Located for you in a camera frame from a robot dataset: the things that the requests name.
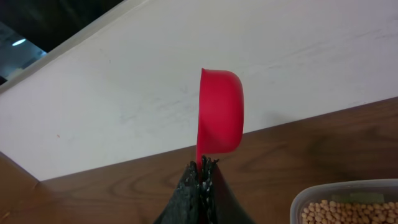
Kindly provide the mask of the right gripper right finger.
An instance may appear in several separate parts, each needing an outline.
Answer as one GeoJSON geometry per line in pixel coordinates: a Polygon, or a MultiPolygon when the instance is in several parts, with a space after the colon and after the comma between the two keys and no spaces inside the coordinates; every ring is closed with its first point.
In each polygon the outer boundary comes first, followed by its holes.
{"type": "Polygon", "coordinates": [[[201,157],[201,202],[205,223],[254,224],[244,211],[217,165],[218,159],[201,157]]]}

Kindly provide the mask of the red measuring scoop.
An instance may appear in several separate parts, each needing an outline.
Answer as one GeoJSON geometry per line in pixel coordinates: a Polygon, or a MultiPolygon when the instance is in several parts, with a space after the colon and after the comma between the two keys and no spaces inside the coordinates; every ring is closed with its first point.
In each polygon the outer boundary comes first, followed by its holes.
{"type": "Polygon", "coordinates": [[[201,70],[196,162],[206,154],[233,152],[243,137],[244,95],[239,77],[227,70],[201,70]]]}

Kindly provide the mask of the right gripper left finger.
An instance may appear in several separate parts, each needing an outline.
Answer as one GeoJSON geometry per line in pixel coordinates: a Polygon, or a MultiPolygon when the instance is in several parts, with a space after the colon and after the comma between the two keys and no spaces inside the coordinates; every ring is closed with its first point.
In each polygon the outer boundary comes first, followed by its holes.
{"type": "Polygon", "coordinates": [[[199,220],[200,185],[197,164],[185,168],[169,202],[154,224],[197,224],[199,220]]]}

